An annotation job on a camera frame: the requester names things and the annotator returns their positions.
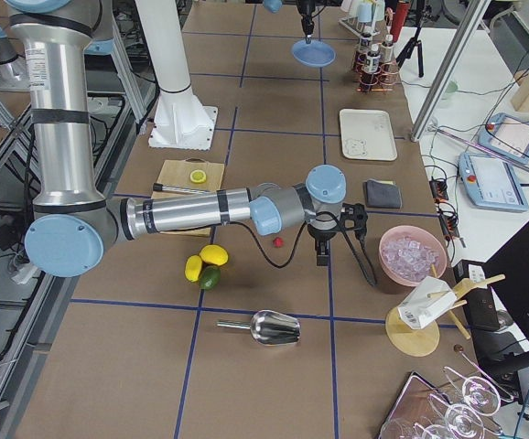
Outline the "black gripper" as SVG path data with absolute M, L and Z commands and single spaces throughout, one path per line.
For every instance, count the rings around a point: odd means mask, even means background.
M 331 210 L 319 211 L 316 217 L 308 224 L 308 233 L 315 241 L 316 265 L 329 265 L 329 241 L 340 233 L 348 244 L 354 259 L 362 266 L 360 254 L 356 252 L 348 232 L 352 231 L 354 233 L 354 237 L 361 245 L 362 253 L 365 254 L 366 225 L 367 212 L 361 203 L 343 203 L 337 213 Z
M 314 14 L 316 12 L 315 0 L 297 0 L 297 11 L 301 16 L 301 26 L 305 35 L 312 35 L 314 32 Z

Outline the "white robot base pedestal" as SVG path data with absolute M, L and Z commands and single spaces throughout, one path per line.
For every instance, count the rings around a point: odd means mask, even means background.
M 176 3 L 135 4 L 160 90 L 149 145 L 210 149 L 218 109 L 202 105 L 192 90 Z

